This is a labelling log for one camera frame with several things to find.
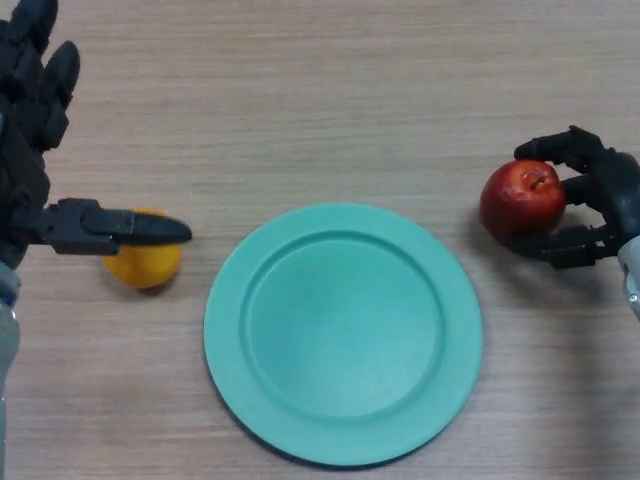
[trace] apple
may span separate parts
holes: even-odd
[[[480,196],[480,221],[501,243],[558,226],[565,192],[555,169],[538,160],[515,160],[489,177]]]

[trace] wood grain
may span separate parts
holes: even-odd
[[[637,2],[60,3],[52,45],[77,42],[83,67],[72,125],[46,157],[52,198],[163,208],[195,240],[155,297],[95,259],[31,249],[7,478],[640,478],[640,328],[615,260],[553,274],[500,251],[474,213],[487,176],[533,136],[575,123],[640,154]],[[234,245],[325,201],[430,229],[485,315],[464,412],[377,470],[267,452],[229,418],[203,360],[205,300]]]

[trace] robotic hand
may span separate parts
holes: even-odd
[[[184,223],[129,210],[106,210],[93,199],[47,205],[43,153],[60,145],[66,109],[80,73],[80,55],[65,42],[46,67],[42,54],[58,13],[57,0],[21,0],[11,20],[0,20],[0,480],[4,478],[4,385],[20,343],[14,307],[20,279],[14,270],[29,245],[60,254],[114,255],[119,246],[191,240]]]
[[[604,224],[517,238],[509,245],[511,250],[556,269],[591,266],[617,256],[625,275],[627,302],[640,320],[640,166],[636,160],[606,148],[599,137],[574,126],[564,133],[534,138],[516,148],[514,157],[565,164],[578,172],[562,182],[567,204],[585,204],[602,215]]]

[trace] plastic plate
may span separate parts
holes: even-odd
[[[289,456],[334,467],[419,448],[463,407],[483,345],[474,289],[416,223],[366,205],[286,213],[220,270],[204,344],[227,406]]]

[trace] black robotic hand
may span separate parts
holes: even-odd
[[[21,0],[11,20],[0,20],[0,262],[15,269],[30,244],[61,254],[113,255],[121,244],[189,241],[191,230],[178,220],[105,210],[93,199],[45,207],[50,183],[43,153],[60,145],[80,73],[72,42],[42,65],[57,13],[57,0]]]
[[[566,227],[549,235],[516,238],[509,245],[515,253],[557,269],[590,266],[616,256],[640,235],[640,166],[631,155],[606,148],[598,136],[571,126],[567,132],[519,146],[514,157],[565,164],[578,172],[562,182],[567,204],[586,204],[604,218],[597,228]]]

